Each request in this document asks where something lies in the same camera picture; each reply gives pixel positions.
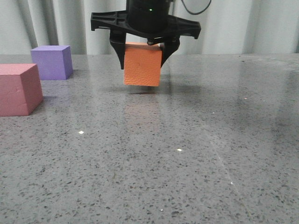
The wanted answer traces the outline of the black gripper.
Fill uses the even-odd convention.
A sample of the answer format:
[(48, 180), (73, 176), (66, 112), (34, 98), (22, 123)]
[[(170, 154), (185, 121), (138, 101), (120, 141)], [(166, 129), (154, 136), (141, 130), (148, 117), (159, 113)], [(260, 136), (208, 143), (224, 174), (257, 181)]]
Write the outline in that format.
[(126, 35), (147, 39), (148, 45), (162, 43), (161, 67), (178, 50), (179, 38), (198, 39), (200, 23), (169, 14), (169, 0), (128, 0), (126, 10), (91, 14), (91, 30), (109, 29), (110, 44), (124, 69)]

